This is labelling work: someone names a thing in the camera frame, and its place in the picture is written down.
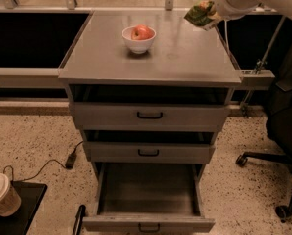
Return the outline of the red apple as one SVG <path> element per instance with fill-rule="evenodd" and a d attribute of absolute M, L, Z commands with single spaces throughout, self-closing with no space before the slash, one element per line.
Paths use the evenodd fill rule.
<path fill-rule="evenodd" d="M 132 40 L 147 40 L 153 37 L 153 31 L 144 24 L 137 25 L 131 32 Z"/>

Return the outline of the paper coffee cup with lid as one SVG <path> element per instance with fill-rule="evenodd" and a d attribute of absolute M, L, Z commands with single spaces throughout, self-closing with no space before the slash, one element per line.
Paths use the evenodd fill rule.
<path fill-rule="evenodd" d="M 0 173 L 0 216 L 14 214 L 21 205 L 21 198 L 9 178 Z"/>

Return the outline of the bottom grey drawer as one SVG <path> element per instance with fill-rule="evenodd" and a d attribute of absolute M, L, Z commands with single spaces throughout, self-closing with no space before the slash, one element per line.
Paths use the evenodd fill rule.
<path fill-rule="evenodd" d="M 208 233 L 215 222 L 200 207 L 192 164 L 104 164 L 88 231 Z"/>

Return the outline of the grey drawer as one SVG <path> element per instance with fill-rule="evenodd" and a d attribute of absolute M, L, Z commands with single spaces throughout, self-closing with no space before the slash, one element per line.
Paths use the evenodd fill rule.
<path fill-rule="evenodd" d="M 192 164 L 104 164 L 88 231 L 208 233 L 215 222 L 200 207 Z"/>
<path fill-rule="evenodd" d="M 216 132 L 228 115 L 224 89 L 72 84 L 70 92 L 82 129 Z"/>
<path fill-rule="evenodd" d="M 85 130 L 92 162 L 207 164 L 215 150 L 209 132 Z"/>

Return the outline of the white ceramic bowl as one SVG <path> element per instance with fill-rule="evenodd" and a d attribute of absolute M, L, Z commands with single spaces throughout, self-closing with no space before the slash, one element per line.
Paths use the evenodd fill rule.
<path fill-rule="evenodd" d="M 125 46 L 133 53 L 135 54 L 143 54 L 147 52 L 150 47 L 152 46 L 155 37 L 156 37 L 156 31 L 149 27 L 153 31 L 153 37 L 147 40 L 132 40 L 131 39 L 131 32 L 133 30 L 134 26 L 130 26 L 125 28 L 122 31 L 122 39 L 125 43 Z"/>

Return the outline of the top grey drawer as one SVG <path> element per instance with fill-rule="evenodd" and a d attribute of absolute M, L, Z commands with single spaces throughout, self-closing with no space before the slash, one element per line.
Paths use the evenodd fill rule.
<path fill-rule="evenodd" d="M 82 129 L 216 132 L 228 115 L 224 89 L 72 84 L 70 92 Z"/>

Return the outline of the black office chair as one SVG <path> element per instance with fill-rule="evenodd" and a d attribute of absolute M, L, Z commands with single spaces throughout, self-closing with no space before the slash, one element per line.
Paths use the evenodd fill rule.
<path fill-rule="evenodd" d="M 268 116 L 266 122 L 268 138 L 282 149 L 283 154 L 244 152 L 235 162 L 241 167 L 249 158 L 292 165 L 292 45 L 275 82 L 269 89 L 265 111 Z M 277 206 L 275 212 L 282 222 L 292 216 L 292 195 L 289 204 Z"/>

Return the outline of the green jalapeno chip bag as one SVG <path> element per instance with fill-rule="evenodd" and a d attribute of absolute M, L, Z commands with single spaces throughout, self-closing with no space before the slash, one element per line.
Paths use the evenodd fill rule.
<path fill-rule="evenodd" d="M 211 20 L 207 17 L 206 12 L 200 7 L 200 2 L 194 5 L 184 16 L 184 18 L 192 25 L 209 30 L 214 26 L 217 20 Z"/>

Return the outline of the grey drawer cabinet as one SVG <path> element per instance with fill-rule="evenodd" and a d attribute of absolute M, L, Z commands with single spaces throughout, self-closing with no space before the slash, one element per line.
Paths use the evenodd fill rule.
<path fill-rule="evenodd" d="M 143 54 L 131 52 L 122 39 L 125 28 L 139 24 L 156 31 L 152 46 Z M 180 11 L 159 10 L 95 11 L 59 78 L 69 106 L 72 84 L 94 84 L 224 89 L 228 107 L 241 83 L 215 30 L 192 26 Z M 104 164 L 111 163 L 116 162 L 92 165 L 99 172 Z"/>

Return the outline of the black side table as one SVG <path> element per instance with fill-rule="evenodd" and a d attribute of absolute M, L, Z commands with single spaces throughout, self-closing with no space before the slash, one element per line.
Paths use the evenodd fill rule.
<path fill-rule="evenodd" d="M 14 181 L 12 185 L 22 202 L 12 215 L 0 216 L 0 235 L 26 235 L 47 191 L 47 185 L 20 181 Z"/>

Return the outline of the middle grey drawer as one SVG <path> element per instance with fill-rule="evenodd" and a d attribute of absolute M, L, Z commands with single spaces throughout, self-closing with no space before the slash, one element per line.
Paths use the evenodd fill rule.
<path fill-rule="evenodd" d="M 209 132 L 85 130 L 92 162 L 207 164 L 215 150 Z"/>

